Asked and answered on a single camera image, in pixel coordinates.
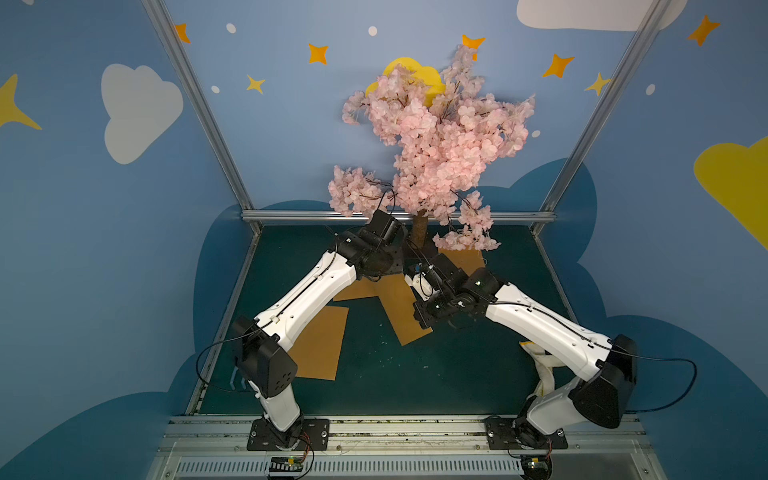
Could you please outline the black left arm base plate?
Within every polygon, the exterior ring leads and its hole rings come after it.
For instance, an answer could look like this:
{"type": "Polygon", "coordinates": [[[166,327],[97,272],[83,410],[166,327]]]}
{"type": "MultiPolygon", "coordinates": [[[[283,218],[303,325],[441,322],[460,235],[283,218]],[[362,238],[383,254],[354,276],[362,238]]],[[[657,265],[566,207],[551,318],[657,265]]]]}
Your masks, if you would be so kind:
{"type": "Polygon", "coordinates": [[[247,438],[248,451],[303,450],[325,451],[330,437],[330,421],[300,417],[287,431],[278,430],[268,419],[252,422],[247,438]]]}

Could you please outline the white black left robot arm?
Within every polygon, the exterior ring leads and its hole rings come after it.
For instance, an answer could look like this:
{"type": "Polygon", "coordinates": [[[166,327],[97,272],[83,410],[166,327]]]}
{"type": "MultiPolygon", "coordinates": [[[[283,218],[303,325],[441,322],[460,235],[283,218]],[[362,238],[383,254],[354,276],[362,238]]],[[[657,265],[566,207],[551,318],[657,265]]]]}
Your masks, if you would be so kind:
{"type": "Polygon", "coordinates": [[[285,448],[301,437],[303,414],[292,382],[298,366],[289,355],[302,331],[342,290],[392,271],[405,227],[376,211],[358,231],[344,231],[287,294],[254,318],[233,322],[235,366],[263,409],[267,425],[285,448]]]}

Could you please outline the brown kraft file bag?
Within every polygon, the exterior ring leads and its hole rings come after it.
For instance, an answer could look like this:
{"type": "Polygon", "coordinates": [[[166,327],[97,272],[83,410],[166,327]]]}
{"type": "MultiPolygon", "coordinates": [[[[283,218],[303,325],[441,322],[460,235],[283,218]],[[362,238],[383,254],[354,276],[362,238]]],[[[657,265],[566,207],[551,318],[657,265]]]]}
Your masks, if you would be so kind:
{"type": "Polygon", "coordinates": [[[471,276],[477,269],[484,268],[486,262],[479,250],[445,250],[439,249],[439,253],[445,255],[457,268],[471,276]]]}

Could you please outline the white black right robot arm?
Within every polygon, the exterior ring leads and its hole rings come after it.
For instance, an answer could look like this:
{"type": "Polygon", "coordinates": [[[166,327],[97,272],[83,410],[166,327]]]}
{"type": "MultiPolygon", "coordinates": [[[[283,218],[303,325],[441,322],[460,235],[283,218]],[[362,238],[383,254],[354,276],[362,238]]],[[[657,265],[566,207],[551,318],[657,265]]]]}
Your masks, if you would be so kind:
{"type": "Polygon", "coordinates": [[[534,300],[485,267],[466,274],[445,255],[407,268],[415,319],[422,328],[457,313],[480,314],[553,355],[574,378],[524,404],[514,421],[518,438],[533,446],[582,422],[617,428],[637,383],[637,345],[625,335],[590,331],[534,300]]]}

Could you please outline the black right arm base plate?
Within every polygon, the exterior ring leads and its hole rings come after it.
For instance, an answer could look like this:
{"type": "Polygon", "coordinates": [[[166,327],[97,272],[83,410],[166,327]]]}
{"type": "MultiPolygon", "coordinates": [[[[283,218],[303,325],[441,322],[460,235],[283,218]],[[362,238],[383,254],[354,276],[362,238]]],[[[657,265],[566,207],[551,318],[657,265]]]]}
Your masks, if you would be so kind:
{"type": "Polygon", "coordinates": [[[525,419],[491,415],[483,420],[486,439],[491,450],[565,450],[568,442],[562,429],[544,435],[525,419]]]}

